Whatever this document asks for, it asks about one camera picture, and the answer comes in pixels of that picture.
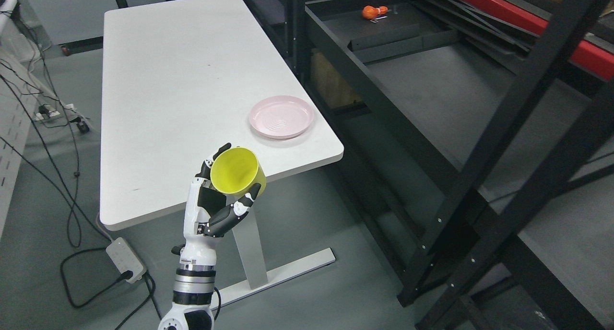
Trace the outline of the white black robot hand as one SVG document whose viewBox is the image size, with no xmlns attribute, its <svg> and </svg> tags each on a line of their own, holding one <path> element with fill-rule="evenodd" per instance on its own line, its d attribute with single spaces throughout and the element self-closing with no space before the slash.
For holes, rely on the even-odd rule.
<svg viewBox="0 0 614 330">
<path fill-rule="evenodd" d="M 224 236 L 247 218 L 260 185 L 254 184 L 241 197 L 219 192 L 210 180 L 213 162 L 221 153 L 237 148 L 230 142 L 206 157 L 200 170 L 191 180 L 184 211 L 183 236 L 185 243 L 173 247 L 180 265 L 212 265 L 217 262 L 217 245 Z"/>
</svg>

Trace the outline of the white robot forearm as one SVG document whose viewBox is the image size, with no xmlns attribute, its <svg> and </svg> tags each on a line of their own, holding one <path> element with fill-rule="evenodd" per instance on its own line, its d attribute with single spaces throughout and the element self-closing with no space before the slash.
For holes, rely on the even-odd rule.
<svg viewBox="0 0 614 330">
<path fill-rule="evenodd" d="M 213 330 L 211 302 L 216 271 L 212 265 L 180 265 L 176 269 L 170 310 L 158 330 Z"/>
</svg>

